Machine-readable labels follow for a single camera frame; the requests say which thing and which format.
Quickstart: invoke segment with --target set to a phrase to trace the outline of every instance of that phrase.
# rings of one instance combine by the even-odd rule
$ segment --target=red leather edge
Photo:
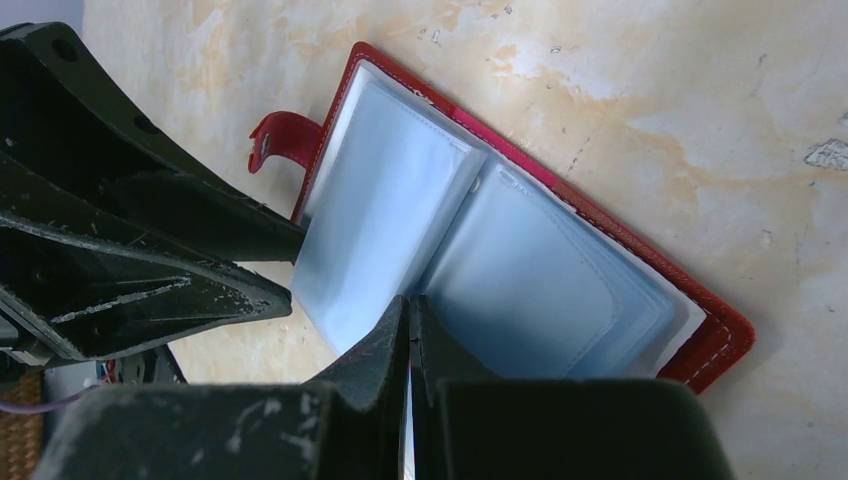
[[[336,91],[336,96],[321,129],[320,139],[313,146],[314,154],[311,161],[301,163],[306,167],[306,176],[292,215],[294,221],[300,219],[304,199],[312,187],[315,172],[320,168],[321,156],[327,137],[332,129],[351,76],[361,60],[367,60],[374,64],[410,91],[426,98],[434,108],[464,126],[478,138],[501,152],[506,158],[533,175],[563,201],[573,206],[578,215],[641,258],[704,310],[707,316],[703,324],[660,371],[659,377],[680,381],[689,385],[696,393],[700,393],[751,349],[754,344],[754,329],[739,312],[733,310],[570,184],[430,88],[421,79],[395,63],[384,53],[364,42],[355,44],[351,50],[339,89]]]
[[[309,170],[316,158],[315,149],[321,138],[321,126],[292,112],[268,114],[250,134],[253,152],[247,170],[256,173],[271,155],[293,160]]]

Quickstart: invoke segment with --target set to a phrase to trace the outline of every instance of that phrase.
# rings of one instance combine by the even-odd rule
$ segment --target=wicker basket
[[[20,385],[0,395],[21,405],[42,402],[41,373],[29,374]],[[32,477],[41,457],[43,415],[12,415],[0,412],[0,479],[26,480]]]

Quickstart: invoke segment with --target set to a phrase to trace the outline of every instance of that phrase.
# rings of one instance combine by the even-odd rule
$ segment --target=worn table surface
[[[384,49],[752,320],[754,350],[702,396],[740,478],[838,478],[848,148],[805,159],[848,140],[846,21],[830,0],[89,1],[84,39],[177,142],[285,214],[300,173],[248,174],[247,135],[273,110],[320,122],[351,45]],[[172,347],[196,382],[300,381],[333,358],[299,312]]]

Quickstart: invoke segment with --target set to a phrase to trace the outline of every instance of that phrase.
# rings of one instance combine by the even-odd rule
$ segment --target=screw hole
[[[77,49],[70,42],[61,38],[53,40],[53,51],[56,52],[59,58],[66,62],[76,62],[78,59]]]
[[[133,123],[135,123],[135,126],[144,133],[156,135],[160,132],[159,128],[157,128],[156,125],[153,125],[153,122],[144,115],[136,116],[135,119],[133,119]]]

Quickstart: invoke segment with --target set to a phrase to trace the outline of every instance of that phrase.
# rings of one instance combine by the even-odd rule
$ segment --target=red strap
[[[321,126],[292,112],[274,112],[259,122],[250,134],[253,153],[247,161],[247,170],[256,173],[271,155],[288,158],[309,170],[315,161],[315,149],[321,140]]]

